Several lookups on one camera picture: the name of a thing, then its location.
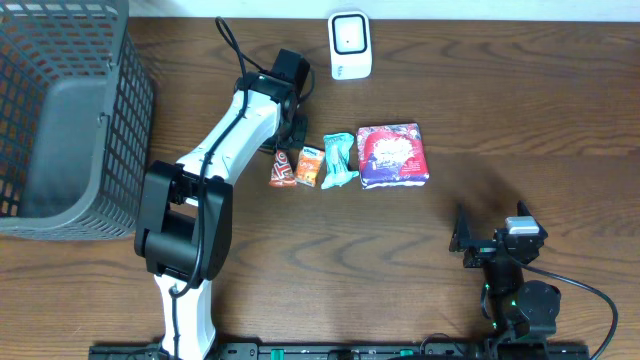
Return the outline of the teal snack wrapper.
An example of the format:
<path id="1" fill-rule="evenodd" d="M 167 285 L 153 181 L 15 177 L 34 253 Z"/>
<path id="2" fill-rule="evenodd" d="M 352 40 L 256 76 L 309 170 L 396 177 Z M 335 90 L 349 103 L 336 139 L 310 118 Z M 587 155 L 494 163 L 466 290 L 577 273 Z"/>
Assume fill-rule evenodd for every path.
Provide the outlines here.
<path id="1" fill-rule="evenodd" d="M 336 133 L 324 136 L 327 171 L 321 188 L 343 186 L 359 176 L 357 170 L 349 168 L 350 151 L 355 138 L 350 133 Z"/>

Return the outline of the orange snack packet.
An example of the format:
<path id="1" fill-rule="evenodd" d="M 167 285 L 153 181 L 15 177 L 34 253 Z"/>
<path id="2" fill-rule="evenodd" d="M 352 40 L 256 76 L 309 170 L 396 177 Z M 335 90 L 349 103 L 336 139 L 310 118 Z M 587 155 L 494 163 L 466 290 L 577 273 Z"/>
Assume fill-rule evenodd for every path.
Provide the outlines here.
<path id="1" fill-rule="evenodd" d="M 304 146 L 299 152 L 294 178 L 298 183 L 314 187 L 325 152 L 313 147 Z"/>

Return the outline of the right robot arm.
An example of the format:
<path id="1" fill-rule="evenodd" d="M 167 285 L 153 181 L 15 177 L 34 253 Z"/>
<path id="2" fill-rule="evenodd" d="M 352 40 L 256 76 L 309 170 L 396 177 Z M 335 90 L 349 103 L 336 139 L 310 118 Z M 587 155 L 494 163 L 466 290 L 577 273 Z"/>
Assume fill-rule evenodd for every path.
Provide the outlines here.
<path id="1" fill-rule="evenodd" d="M 539 280 L 526 281 L 523 269 L 539 256 L 548 233 L 523 202 L 490 239 L 472 235 L 462 208 L 457 210 L 449 250 L 463 254 L 465 268 L 480 268 L 485 285 L 483 315 L 494 323 L 494 334 L 479 349 L 486 359 L 549 359 L 547 339 L 556 333 L 561 293 Z"/>

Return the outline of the pink purple tissue pack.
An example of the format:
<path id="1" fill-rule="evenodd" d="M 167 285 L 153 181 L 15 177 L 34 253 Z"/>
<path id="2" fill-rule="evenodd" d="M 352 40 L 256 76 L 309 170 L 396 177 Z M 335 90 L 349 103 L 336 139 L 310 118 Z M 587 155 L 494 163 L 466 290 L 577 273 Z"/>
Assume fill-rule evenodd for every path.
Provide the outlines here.
<path id="1" fill-rule="evenodd" d="M 423 186 L 429 180 L 417 123 L 361 127 L 356 136 L 363 189 Z"/>

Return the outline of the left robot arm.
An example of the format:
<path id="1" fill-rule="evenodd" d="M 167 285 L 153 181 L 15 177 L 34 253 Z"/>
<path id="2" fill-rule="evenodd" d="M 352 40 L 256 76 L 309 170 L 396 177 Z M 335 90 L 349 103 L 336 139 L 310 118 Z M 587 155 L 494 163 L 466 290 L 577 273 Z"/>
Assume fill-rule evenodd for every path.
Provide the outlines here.
<path id="1" fill-rule="evenodd" d="M 215 340 L 212 283 L 232 241 L 234 185 L 265 145 L 288 143 L 309 70 L 241 76 L 227 112 L 175 163 L 154 162 L 144 176 L 134 251 L 158 285 L 172 359 L 203 359 Z"/>

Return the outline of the red chocolate bar wrapper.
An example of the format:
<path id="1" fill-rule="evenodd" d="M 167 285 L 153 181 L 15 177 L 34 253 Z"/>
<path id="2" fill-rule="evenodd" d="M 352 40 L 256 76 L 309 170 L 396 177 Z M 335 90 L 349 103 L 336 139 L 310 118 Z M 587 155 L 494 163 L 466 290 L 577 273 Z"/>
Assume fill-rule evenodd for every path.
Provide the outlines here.
<path id="1" fill-rule="evenodd" d="M 296 184 L 295 175 L 287 154 L 282 150 L 277 150 L 274 155 L 269 185 L 271 187 L 284 188 L 295 187 Z"/>

